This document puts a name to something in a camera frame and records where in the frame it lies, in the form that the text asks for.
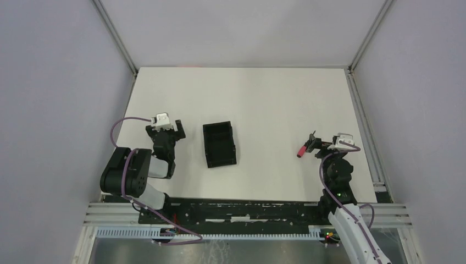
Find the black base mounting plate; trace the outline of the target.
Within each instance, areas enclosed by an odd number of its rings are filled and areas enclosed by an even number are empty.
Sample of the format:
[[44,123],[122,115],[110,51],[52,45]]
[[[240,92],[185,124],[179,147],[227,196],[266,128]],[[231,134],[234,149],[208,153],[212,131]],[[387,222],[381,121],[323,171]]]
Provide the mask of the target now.
[[160,213],[202,235],[307,234],[309,226],[328,226],[329,213],[338,207],[331,198],[302,202],[171,197]]

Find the red handled screwdriver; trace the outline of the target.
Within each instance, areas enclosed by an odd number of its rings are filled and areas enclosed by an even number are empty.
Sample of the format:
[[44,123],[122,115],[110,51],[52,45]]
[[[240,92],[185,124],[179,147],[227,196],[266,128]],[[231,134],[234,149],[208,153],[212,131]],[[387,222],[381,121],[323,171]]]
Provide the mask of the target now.
[[306,148],[308,146],[308,140],[303,144],[303,146],[298,150],[297,157],[301,158],[306,153]]

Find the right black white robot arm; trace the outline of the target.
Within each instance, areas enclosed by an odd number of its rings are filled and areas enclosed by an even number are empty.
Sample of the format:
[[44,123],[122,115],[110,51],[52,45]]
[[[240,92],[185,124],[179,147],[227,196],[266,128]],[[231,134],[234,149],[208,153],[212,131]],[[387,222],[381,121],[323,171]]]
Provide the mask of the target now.
[[320,160],[318,172],[323,185],[318,209],[334,227],[338,244],[343,245],[352,263],[391,263],[370,232],[373,221],[365,223],[361,213],[361,209],[370,208],[371,220],[374,220],[373,206],[368,203],[359,206],[350,186],[354,167],[345,156],[361,150],[353,136],[338,133],[327,142],[311,133],[297,157],[314,150]]

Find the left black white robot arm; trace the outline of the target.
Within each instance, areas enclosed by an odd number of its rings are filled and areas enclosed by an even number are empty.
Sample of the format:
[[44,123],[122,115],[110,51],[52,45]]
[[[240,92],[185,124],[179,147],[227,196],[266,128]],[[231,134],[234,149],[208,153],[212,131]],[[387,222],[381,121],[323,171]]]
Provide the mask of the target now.
[[153,148],[119,147],[113,138],[114,129],[126,118],[115,122],[110,129],[110,140],[115,149],[101,175],[101,191],[128,199],[145,210],[163,210],[169,207],[170,197],[149,185],[148,179],[172,178],[176,167],[176,143],[186,137],[182,121],[176,120],[176,126],[173,126],[168,120],[128,119],[151,122],[145,130]]

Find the black plastic bin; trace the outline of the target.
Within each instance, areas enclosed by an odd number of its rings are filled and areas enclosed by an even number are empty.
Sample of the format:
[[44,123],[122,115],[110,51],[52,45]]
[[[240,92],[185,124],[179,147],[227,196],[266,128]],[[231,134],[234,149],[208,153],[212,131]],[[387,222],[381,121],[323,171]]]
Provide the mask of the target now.
[[237,164],[230,121],[203,125],[204,152],[208,168]]

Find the aluminium front rail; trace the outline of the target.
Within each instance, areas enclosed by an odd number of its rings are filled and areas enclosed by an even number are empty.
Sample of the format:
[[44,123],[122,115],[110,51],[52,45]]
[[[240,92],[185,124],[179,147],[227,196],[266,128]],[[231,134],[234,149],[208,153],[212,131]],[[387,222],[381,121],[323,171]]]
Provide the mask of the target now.
[[[374,203],[374,228],[411,228],[411,218],[405,205],[400,203]],[[140,226],[139,213],[129,203],[90,203],[84,226]]]

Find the aluminium corner post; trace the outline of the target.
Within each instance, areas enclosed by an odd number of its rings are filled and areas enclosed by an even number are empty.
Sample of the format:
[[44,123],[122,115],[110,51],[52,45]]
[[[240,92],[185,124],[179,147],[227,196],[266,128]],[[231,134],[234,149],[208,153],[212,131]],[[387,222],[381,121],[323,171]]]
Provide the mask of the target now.
[[349,70],[350,73],[354,72],[354,70],[358,66],[359,61],[361,60],[364,52],[366,51],[367,47],[369,46],[372,38],[376,34],[378,28],[380,27],[380,25],[384,21],[386,14],[389,12],[390,8],[392,7],[392,5],[395,2],[396,1],[394,1],[394,0],[385,0],[383,2],[383,5],[381,6],[380,10],[378,11],[378,13],[377,13],[374,21],[372,22],[368,32],[365,34],[365,37],[364,37],[360,47],[358,48],[358,50],[357,50],[355,56],[353,57],[350,65],[348,66],[348,70]]
[[132,60],[129,51],[124,45],[122,38],[120,37],[117,28],[115,27],[109,13],[107,12],[103,2],[101,0],[91,0],[91,3],[94,5],[99,17],[104,23],[107,31],[109,32],[114,44],[116,45],[118,51],[122,55],[126,65],[130,69],[133,77],[137,77],[138,75],[138,68],[134,61]]

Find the left aluminium corner post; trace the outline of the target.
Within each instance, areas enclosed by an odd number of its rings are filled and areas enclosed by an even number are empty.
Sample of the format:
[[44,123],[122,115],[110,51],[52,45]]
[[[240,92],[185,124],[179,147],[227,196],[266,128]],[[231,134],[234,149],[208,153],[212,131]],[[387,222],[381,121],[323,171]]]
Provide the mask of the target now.
[[117,28],[115,27],[109,13],[107,12],[103,2],[101,0],[91,0],[91,3],[94,5],[99,17],[104,23],[107,31],[109,32],[114,44],[116,45],[118,51],[122,55],[126,65],[130,69],[133,77],[137,77],[138,75],[138,68],[134,61],[132,60],[129,51],[124,45],[122,38],[120,37]]

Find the right aluminium corner post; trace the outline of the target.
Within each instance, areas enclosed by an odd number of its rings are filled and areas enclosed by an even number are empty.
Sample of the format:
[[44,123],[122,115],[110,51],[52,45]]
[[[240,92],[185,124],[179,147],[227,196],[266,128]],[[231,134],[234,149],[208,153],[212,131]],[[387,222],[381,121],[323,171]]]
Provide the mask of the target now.
[[368,32],[365,34],[365,37],[364,37],[360,47],[358,48],[358,50],[357,50],[355,56],[353,57],[350,65],[348,66],[348,70],[349,70],[350,73],[354,72],[354,70],[358,66],[359,61],[361,60],[364,52],[366,51],[367,47],[369,46],[372,38],[376,34],[378,28],[380,27],[380,25],[384,21],[386,14],[389,12],[390,8],[392,7],[392,5],[395,2],[396,1],[394,1],[394,0],[385,0],[383,2],[383,5],[381,6],[380,10],[378,11],[378,13],[377,13],[374,21],[372,22]]

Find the right aluminium side rail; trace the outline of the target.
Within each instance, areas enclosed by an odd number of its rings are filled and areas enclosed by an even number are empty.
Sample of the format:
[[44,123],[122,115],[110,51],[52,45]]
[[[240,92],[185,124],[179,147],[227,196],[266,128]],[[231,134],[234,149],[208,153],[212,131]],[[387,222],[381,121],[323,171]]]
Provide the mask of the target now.
[[362,138],[364,153],[367,158],[376,200],[379,203],[393,203],[389,182],[387,181],[387,176],[383,168],[382,160],[378,153],[373,133],[369,125],[369,119],[364,110],[351,67],[345,69],[345,76]]

